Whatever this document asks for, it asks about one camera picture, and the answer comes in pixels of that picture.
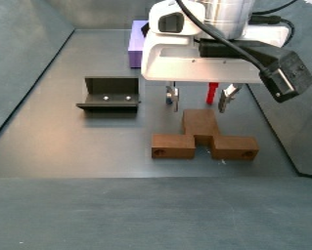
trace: gray floor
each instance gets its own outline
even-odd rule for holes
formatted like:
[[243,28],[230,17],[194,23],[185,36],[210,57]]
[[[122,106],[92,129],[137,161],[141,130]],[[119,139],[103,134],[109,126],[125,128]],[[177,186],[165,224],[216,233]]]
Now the gray floor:
[[[139,75],[129,38],[79,30],[0,133],[0,250],[312,249],[312,180],[247,89],[217,118],[224,134],[257,138],[253,162],[214,161],[204,147],[193,160],[151,160],[151,133],[181,132],[162,83],[141,79],[135,118],[76,108],[84,76]],[[205,107],[205,84],[180,86],[181,110]]]
[[[153,133],[181,132],[182,110],[205,106],[205,83],[178,83],[181,110],[165,105],[165,84],[145,82],[130,69],[129,30],[78,30],[31,95],[0,133],[0,177],[291,177],[287,155],[244,88],[225,114],[225,135],[253,136],[253,162],[216,161],[200,147],[193,160],[153,160]],[[84,76],[139,76],[137,117],[109,118],[76,108],[86,98]]]
[[312,250],[312,180],[0,179],[0,250]]

